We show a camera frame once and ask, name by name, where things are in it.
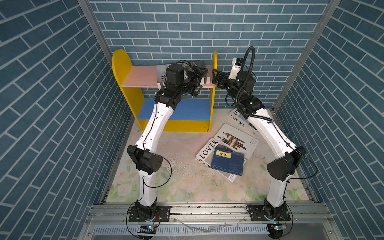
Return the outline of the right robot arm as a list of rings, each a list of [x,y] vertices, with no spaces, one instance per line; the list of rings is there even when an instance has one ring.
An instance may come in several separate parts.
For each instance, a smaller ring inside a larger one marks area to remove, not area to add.
[[[249,47],[243,58],[233,60],[229,73],[213,70],[213,84],[227,91],[236,110],[254,126],[272,149],[275,160],[268,163],[267,170],[272,177],[264,210],[277,213],[286,204],[285,193],[289,180],[305,156],[306,150],[297,147],[276,125],[266,107],[253,95],[256,78],[253,74],[256,50]]]

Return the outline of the navy blue book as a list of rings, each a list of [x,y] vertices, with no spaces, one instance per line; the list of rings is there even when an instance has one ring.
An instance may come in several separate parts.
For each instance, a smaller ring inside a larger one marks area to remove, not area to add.
[[[223,145],[217,145],[211,162],[211,169],[242,176],[245,155],[234,152]]]

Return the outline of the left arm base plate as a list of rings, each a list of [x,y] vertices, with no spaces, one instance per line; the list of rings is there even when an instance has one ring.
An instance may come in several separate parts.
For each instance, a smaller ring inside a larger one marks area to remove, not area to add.
[[[128,221],[130,223],[139,222],[169,222],[171,207],[170,206],[155,206],[143,207],[141,205],[131,207],[128,213]]]

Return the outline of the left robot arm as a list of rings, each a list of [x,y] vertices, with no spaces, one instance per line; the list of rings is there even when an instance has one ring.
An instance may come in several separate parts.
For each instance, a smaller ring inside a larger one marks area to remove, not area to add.
[[[156,172],[163,163],[163,157],[156,154],[159,139],[182,96],[196,97],[203,87],[202,78],[206,77],[208,72],[203,61],[180,60],[167,66],[164,86],[155,95],[149,123],[136,144],[129,145],[127,149],[139,171],[141,193],[135,203],[138,209],[156,208]]]

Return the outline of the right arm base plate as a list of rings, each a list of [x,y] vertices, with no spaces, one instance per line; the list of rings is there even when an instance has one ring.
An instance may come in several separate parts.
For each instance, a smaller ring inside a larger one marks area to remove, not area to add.
[[[291,214],[286,204],[278,208],[271,205],[247,205],[246,210],[252,222],[291,220]]]

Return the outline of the Heritage Cultural book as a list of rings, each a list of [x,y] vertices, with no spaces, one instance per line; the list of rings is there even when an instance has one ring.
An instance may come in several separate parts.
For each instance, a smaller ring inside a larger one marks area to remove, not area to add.
[[[166,81],[166,70],[170,65],[158,65],[156,66],[157,71],[157,85],[158,89],[160,90],[164,85]],[[201,84],[210,84],[211,83],[211,75],[210,73],[207,73],[204,75],[204,77],[201,80]]]

